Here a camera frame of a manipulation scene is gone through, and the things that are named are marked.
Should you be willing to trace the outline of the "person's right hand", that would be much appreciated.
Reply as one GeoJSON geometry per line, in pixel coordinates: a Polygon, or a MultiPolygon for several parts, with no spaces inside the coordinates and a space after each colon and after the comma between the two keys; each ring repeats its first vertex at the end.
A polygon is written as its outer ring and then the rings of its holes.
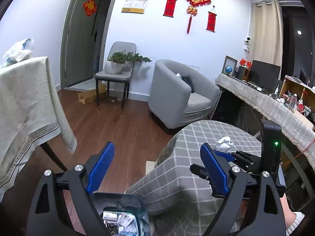
{"type": "Polygon", "coordinates": [[[280,198],[280,201],[283,208],[286,229],[288,229],[290,225],[292,224],[292,222],[294,222],[295,220],[295,214],[290,210],[285,194],[283,195],[282,198],[280,198]]]}

